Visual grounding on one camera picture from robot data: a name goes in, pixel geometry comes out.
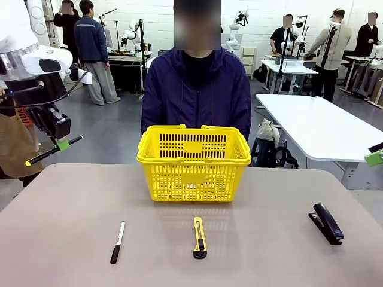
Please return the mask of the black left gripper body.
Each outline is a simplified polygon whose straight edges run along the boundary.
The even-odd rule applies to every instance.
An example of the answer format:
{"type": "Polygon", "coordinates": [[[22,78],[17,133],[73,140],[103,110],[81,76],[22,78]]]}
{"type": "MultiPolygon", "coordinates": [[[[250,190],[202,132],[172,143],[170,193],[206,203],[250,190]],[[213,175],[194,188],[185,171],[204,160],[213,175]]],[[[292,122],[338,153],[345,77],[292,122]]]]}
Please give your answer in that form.
{"type": "Polygon", "coordinates": [[[24,108],[40,131],[56,139],[69,134],[71,120],[56,106],[56,102],[67,95],[61,78],[33,78],[5,84],[13,94],[16,107],[24,108]]]}

